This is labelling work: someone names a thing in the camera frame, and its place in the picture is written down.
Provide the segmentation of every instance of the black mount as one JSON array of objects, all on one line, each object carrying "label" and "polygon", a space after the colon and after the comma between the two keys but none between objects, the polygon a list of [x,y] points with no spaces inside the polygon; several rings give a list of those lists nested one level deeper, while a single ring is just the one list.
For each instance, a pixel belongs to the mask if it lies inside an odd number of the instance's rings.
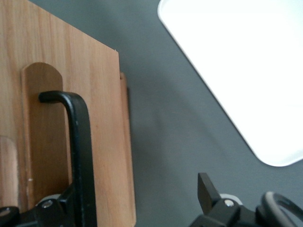
[{"label": "black mount", "polygon": [[89,113],[75,93],[47,91],[42,103],[62,103],[69,119],[72,184],[57,199],[38,203],[19,213],[17,207],[0,208],[0,227],[96,227],[96,200]]}]

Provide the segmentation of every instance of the black metal bar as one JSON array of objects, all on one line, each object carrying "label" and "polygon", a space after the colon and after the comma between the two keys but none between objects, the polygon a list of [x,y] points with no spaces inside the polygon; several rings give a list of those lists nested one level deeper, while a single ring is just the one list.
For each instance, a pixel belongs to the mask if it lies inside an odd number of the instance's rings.
[{"label": "black metal bar", "polygon": [[87,106],[81,96],[63,91],[42,92],[39,100],[42,103],[60,102],[66,108],[70,129],[75,224],[77,227],[95,227],[97,215]]}]

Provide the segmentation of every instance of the wood grain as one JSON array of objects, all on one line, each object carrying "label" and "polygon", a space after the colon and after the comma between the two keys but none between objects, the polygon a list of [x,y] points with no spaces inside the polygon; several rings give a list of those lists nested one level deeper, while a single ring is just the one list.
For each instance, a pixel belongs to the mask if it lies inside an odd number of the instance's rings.
[{"label": "wood grain", "polygon": [[134,179],[133,179],[133,162],[132,162],[132,149],[131,149],[131,135],[130,135],[130,125],[129,125],[129,109],[128,109],[128,91],[127,91],[127,80],[124,73],[120,73],[121,81],[121,99],[122,99],[122,111],[123,111],[123,126],[124,126],[124,137],[125,137],[125,157],[126,157],[126,166],[127,166],[127,175],[128,179],[128,204],[130,207],[129,210],[132,211],[132,224],[136,224],[136,208],[135,208],[135,199],[134,199]]},{"label": "wood grain", "polygon": [[61,194],[69,185],[62,104],[40,103],[41,92],[63,89],[60,73],[37,62],[22,70],[22,96],[27,160],[28,209],[42,198]]},{"label": "wood grain", "polygon": [[98,226],[132,226],[118,53],[27,0],[0,0],[0,135],[18,150],[21,211],[29,176],[20,72],[34,62],[55,67],[63,90],[88,106]]},{"label": "wood grain", "polygon": [[17,149],[13,141],[0,136],[0,207],[18,205]]}]

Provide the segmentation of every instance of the wooden panel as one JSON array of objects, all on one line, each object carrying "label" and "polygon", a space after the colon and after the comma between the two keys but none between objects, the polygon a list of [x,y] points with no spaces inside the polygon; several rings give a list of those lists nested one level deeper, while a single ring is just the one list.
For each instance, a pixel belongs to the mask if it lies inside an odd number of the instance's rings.
[{"label": "wooden panel", "polygon": [[41,92],[62,91],[62,77],[51,65],[33,63],[22,70],[28,208],[61,194],[69,185],[62,104],[40,103]]},{"label": "wooden panel", "polygon": [[20,71],[33,62],[54,66],[63,90],[78,93],[88,106],[98,226],[132,226],[118,53],[27,0],[0,0],[0,135],[17,146],[21,210],[30,178]]},{"label": "wooden panel", "polygon": [[12,140],[0,136],[0,207],[18,205],[17,149]]},{"label": "wooden panel", "polygon": [[134,199],[134,179],[133,179],[133,162],[132,162],[132,150],[131,150],[131,135],[130,135],[130,125],[129,125],[129,113],[128,113],[128,92],[127,92],[127,81],[124,73],[120,73],[121,81],[121,99],[122,99],[122,110],[123,110],[123,125],[124,125],[124,137],[125,137],[125,157],[126,157],[126,167],[128,176],[128,192],[126,195],[128,197],[128,209],[132,212],[132,224],[130,226],[135,226],[136,224],[136,209],[135,209],[135,199]]}]

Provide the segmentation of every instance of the black clamp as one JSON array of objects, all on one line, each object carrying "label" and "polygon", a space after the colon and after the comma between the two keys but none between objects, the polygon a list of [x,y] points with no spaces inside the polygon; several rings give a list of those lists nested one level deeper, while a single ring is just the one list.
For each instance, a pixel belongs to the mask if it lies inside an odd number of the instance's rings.
[{"label": "black clamp", "polygon": [[42,103],[62,103],[69,119],[72,184],[58,198],[41,201],[19,213],[17,207],[0,208],[0,227],[96,227],[96,201],[90,123],[84,100],[75,93],[47,91]]},{"label": "black clamp", "polygon": [[204,214],[190,227],[297,227],[286,210],[303,221],[303,210],[277,193],[265,193],[255,212],[236,200],[221,198],[206,173],[198,175],[198,199]]}]

